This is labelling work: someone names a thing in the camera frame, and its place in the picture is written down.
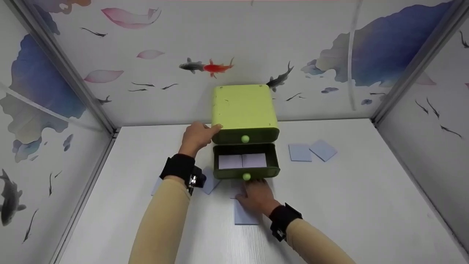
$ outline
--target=round knob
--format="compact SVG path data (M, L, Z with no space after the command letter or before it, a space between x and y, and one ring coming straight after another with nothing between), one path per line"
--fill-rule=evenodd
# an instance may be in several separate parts
M242 136L242 137L241 137L241 141L242 141L243 143L248 143L248 142L249 142L249 136L248 136L248 135Z
M242 175L242 179L243 179L243 180L250 180L250 179L251 179L251 174L249 174L249 173L243 174L243 175Z

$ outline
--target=drawer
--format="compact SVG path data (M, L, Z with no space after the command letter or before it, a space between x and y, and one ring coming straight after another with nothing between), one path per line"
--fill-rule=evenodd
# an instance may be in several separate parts
M271 143L277 140L279 133L276 127L222 129L212 140L217 145Z
M265 153L266 167L261 168L233 168L219 169L220 155L243 155ZM218 145L213 147L213 175L216 179L242 179L243 175L248 173L250 179L272 178L279 174L279 162L275 145L267 144L248 144L248 145Z

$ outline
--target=beige sleeve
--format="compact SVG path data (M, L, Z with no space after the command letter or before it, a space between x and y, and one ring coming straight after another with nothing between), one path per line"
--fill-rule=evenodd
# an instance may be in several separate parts
M142 218L129 264L174 263L189 201L189 192L183 184L163 180Z
M303 219L288 225L287 243L308 264L355 264L337 244Z

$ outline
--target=black wrist strap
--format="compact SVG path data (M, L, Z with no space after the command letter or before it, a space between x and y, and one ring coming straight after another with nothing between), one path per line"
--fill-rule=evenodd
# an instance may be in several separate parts
M166 165L159 176L164 179L168 175L174 175L184 180L186 186L189 186L190 176L194 170L196 160L184 154L175 154L172 158L166 160Z
M282 241L287 237L287 227L295 219L303 219L300 212L295 210L289 204L285 203L285 206L280 205L275 208L269 215L269 219L272 220L270 230L272 235L278 240Z

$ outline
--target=white card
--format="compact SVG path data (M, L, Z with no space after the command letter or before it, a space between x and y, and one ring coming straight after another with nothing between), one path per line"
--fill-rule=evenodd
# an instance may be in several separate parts
M218 169L239 169L242 168L241 155L220 155L218 156Z
M267 162L265 161L265 153L242 155L242 167L243 168L267 167Z

